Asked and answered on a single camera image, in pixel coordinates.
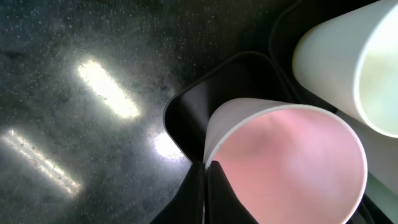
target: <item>dark table surface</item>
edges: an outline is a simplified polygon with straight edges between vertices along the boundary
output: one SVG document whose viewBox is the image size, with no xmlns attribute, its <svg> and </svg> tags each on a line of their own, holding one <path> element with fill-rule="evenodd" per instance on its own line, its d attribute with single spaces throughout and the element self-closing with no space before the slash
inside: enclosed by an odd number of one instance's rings
<svg viewBox="0 0 398 224">
<path fill-rule="evenodd" d="M 168 100 L 294 0 L 2 0 L 0 223 L 148 223 L 190 167 Z"/>
</svg>

